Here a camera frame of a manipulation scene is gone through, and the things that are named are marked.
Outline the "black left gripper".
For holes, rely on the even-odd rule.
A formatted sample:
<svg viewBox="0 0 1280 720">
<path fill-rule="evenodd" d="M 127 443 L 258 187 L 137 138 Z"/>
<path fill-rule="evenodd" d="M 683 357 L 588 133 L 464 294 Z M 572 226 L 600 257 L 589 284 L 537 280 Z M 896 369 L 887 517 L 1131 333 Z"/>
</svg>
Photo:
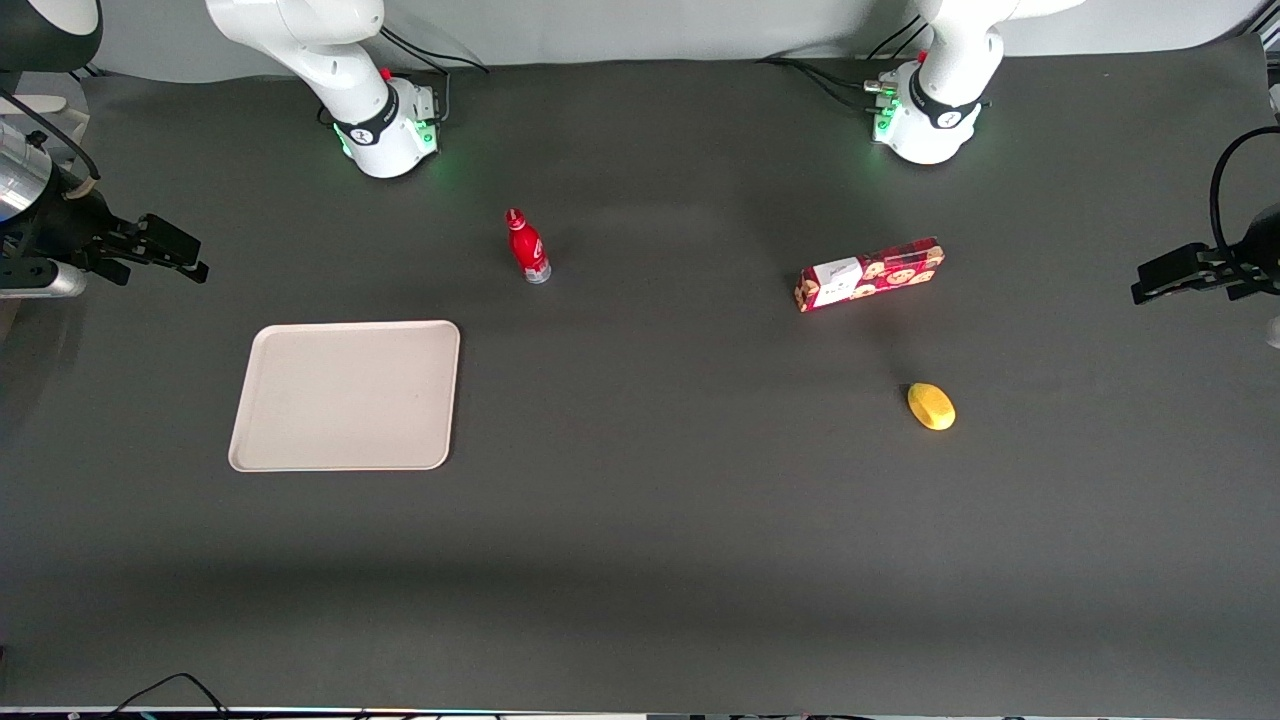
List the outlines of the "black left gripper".
<svg viewBox="0 0 1280 720">
<path fill-rule="evenodd" d="M 1243 238 L 1228 245 L 1221 222 L 1212 215 L 1212 236 L 1219 255 L 1231 269 L 1234 283 L 1228 287 L 1230 301 L 1257 293 L 1279 295 L 1279 205 L 1261 211 Z M 1135 305 L 1169 295 L 1220 287 L 1215 270 L 1216 254 L 1206 243 L 1188 243 L 1138 266 L 1138 281 L 1130 286 Z"/>
</svg>

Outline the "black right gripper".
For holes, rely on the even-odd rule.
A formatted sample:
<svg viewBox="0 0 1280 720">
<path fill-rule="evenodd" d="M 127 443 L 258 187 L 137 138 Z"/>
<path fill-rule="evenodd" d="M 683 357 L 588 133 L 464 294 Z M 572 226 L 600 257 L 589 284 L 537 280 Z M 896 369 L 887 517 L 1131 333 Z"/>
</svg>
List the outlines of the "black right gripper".
<svg viewBox="0 0 1280 720">
<path fill-rule="evenodd" d="M 125 286 L 127 263 L 166 268 L 197 284 L 207 281 L 193 236 L 154 214 L 138 219 L 138 246 L 129 249 L 132 233 L 133 224 L 96 191 L 67 199 L 54 183 L 22 183 L 20 287 L 82 288 L 88 274 Z"/>
</svg>

